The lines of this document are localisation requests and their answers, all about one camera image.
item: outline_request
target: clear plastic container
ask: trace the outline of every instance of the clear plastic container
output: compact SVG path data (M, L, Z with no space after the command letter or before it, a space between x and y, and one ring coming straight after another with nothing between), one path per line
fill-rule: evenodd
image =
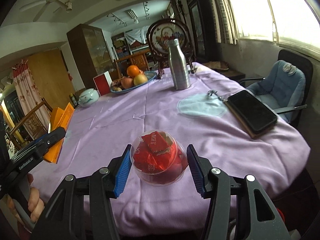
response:
M153 186L177 182L188 166L184 148L169 133L160 130L137 137L130 158L138 177Z

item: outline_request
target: blue plate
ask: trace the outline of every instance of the blue plate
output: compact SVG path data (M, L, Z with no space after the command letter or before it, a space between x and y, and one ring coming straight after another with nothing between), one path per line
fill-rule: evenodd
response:
M116 94L126 93L126 92L129 92L129 91L131 91L131 90L133 90L133 89L135 89L135 88L138 88L138 87L141 87L141 86L143 86L143 85L145 85L145 84L148 84L150 81L154 80L154 79L156 78L156 76L157 76L157 73L154 72L154 71L145 71L144 74L145 74L146 77L148 78L148 81L147 81L147 82L145 82L145 83L143 83L143 84L141 84L141 85L138 85L138 86L129 88L129 89L124 89L124 90L122 90L122 91L113 91L112 89L110 89L110 91L111 91L112 93L116 93Z

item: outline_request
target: blue cushion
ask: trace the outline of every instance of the blue cushion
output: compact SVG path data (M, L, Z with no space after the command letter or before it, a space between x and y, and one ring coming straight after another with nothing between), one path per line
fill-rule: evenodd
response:
M298 106L303 100L306 78L298 68L293 75L289 76L288 72L283 71L283 66L286 63L284 60L277 61L264 80L247 87L256 96L268 95L260 98L260 100L265 101L264 103L272 109ZM292 113L284 115L290 122Z

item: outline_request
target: lid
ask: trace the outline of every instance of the lid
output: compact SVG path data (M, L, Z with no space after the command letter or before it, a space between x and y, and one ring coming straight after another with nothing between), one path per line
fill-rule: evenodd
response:
M171 167L177 152L177 144L169 133L151 130L135 139L130 158L132 165L139 171L159 174Z
M92 93L93 91L94 91L94 89L93 89L93 88L89 88L89 89L87 89L87 90L83 91L83 92L79 95L79 97L84 97L84 96L86 96L86 95L88 95L88 94Z
M169 47L180 46L178 39L168 40L168 41L167 41L167 45L168 45Z

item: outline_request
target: blue gripper pad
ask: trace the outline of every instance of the blue gripper pad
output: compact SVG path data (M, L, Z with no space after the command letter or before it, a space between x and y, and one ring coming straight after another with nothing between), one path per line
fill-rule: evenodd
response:
M205 175L203 174L199 165L199 156L197 155L192 144L189 144L187 147L187 158L196 190L202 195L205 193Z
M124 158L115 176L115 188L113 190L113 193L116 197L119 197L120 194L124 191L124 186L129 176L129 172L131 169L130 148L131 145L130 147L127 146L127 148L125 149Z

